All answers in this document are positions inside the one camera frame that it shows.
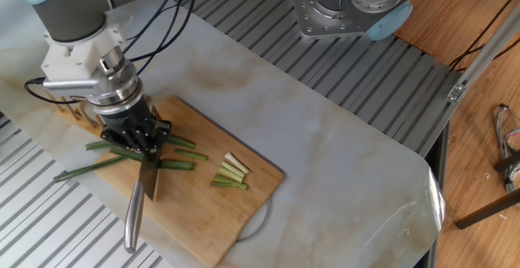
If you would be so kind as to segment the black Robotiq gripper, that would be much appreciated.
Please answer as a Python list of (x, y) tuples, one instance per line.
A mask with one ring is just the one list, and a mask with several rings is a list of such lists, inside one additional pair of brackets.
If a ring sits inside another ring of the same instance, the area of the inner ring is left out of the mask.
[(110, 151), (132, 160), (144, 158), (140, 149), (159, 151), (171, 133), (171, 122), (157, 119), (148, 106), (133, 106), (101, 118), (104, 126), (100, 137), (112, 144)]

